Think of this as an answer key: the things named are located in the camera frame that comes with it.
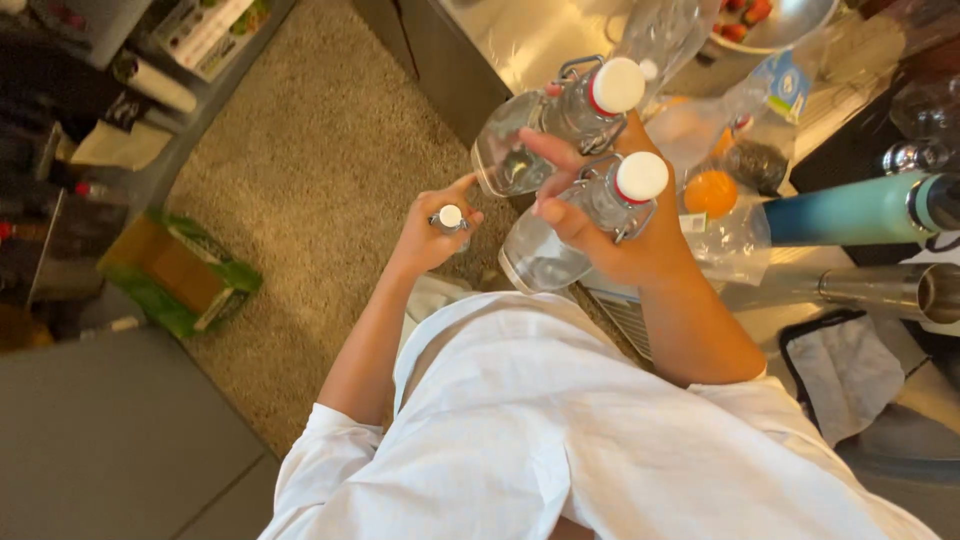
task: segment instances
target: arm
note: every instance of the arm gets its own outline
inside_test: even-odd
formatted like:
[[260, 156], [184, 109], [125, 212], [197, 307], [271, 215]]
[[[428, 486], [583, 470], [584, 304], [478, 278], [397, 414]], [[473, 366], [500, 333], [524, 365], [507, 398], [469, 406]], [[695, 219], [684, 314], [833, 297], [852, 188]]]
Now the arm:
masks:
[[[465, 194], [476, 181], [472, 174], [441, 191], [420, 194], [360, 319], [333, 362], [317, 403], [352, 420], [379, 425], [392, 382], [403, 315], [417, 278], [443, 264], [476, 231], [483, 213], [467, 204]], [[445, 205], [457, 205], [470, 227], [445, 235], [427, 219]]]
[[[615, 150], [659, 155], [636, 112], [628, 118]], [[725, 384], [753, 379], [763, 371], [763, 352], [720, 301], [686, 246], [672, 170], [647, 228], [637, 238], [613, 245], [579, 209], [553, 198], [572, 183], [587, 159], [551, 135], [524, 130], [520, 138], [559, 168], [538, 193], [535, 213], [606, 276], [638, 287], [653, 362], [662, 377], [681, 386]]]

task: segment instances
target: white shirt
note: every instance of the white shirt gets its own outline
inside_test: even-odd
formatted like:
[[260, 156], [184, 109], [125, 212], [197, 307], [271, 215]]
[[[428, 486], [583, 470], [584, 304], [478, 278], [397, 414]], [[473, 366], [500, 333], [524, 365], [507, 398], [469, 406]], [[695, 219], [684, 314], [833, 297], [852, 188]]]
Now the white shirt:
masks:
[[273, 538], [936, 538], [868, 493], [780, 382], [683, 390], [636, 368], [575, 304], [491, 293], [423, 321], [384, 435], [314, 405], [280, 468]]

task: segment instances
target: gray cloth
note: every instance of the gray cloth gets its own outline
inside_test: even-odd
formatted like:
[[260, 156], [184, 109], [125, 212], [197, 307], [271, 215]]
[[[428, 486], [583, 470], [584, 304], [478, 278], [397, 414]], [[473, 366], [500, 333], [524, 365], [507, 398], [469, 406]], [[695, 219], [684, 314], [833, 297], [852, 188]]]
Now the gray cloth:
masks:
[[903, 386], [900, 361], [870, 317], [804, 334], [786, 349], [831, 447], [870, 426]]

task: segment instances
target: white bottle cap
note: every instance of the white bottle cap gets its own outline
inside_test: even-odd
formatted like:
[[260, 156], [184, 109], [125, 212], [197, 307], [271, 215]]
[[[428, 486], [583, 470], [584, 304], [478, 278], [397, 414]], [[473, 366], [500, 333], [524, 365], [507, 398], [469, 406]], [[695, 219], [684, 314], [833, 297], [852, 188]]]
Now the white bottle cap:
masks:
[[647, 81], [653, 81], [660, 74], [657, 63], [650, 59], [643, 59], [637, 65], [640, 66], [640, 71], [643, 72], [643, 78]]
[[438, 214], [440, 215], [440, 222], [444, 227], [449, 227], [450, 229], [459, 227], [461, 220], [464, 219], [464, 214], [456, 205], [446, 205], [440, 209]]
[[616, 169], [614, 186], [624, 201], [639, 205], [660, 195], [670, 180], [670, 170], [660, 156], [637, 152]]
[[636, 62], [615, 58], [607, 61], [590, 84], [590, 97], [601, 112], [609, 115], [626, 112], [640, 103], [646, 81]]

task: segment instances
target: metal container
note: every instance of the metal container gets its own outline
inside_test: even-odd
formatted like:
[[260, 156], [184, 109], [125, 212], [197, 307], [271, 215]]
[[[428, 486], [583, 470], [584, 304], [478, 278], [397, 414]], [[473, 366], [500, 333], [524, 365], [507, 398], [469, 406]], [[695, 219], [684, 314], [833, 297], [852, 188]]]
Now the metal container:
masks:
[[889, 311], [912, 321], [960, 321], [960, 266], [947, 262], [830, 270], [818, 288], [835, 304]]
[[[701, 53], [713, 59], [730, 51], [762, 57], [771, 55], [796, 45], [802, 37], [826, 26], [839, 3], [840, 0], [773, 0], [773, 12], [750, 29], [742, 43], [710, 34]], [[734, 20], [732, 15], [721, 11], [717, 22], [731, 24]]]

